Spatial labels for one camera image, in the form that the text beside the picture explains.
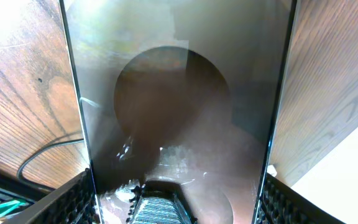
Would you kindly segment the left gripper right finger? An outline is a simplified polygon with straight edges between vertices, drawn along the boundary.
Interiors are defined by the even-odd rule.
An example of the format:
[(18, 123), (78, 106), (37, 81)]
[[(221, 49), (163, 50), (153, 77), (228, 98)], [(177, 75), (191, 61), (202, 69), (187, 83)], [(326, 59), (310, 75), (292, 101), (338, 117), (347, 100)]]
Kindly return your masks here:
[(343, 224), (270, 174), (257, 202), (255, 224)]

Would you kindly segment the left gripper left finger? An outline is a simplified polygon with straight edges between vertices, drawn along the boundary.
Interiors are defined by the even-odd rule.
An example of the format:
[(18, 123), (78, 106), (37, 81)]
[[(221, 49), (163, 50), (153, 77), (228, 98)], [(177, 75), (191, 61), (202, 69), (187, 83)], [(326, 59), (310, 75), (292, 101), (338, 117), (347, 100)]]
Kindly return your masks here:
[(89, 169), (54, 190), (4, 224), (97, 223), (96, 196)]

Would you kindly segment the Samsung Galaxy smartphone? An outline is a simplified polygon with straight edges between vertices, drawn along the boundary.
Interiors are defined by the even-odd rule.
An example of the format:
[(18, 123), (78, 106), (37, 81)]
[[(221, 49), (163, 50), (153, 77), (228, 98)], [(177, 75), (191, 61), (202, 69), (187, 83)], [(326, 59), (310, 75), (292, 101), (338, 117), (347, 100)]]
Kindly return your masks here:
[(254, 223), (297, 1), (59, 7), (103, 223)]

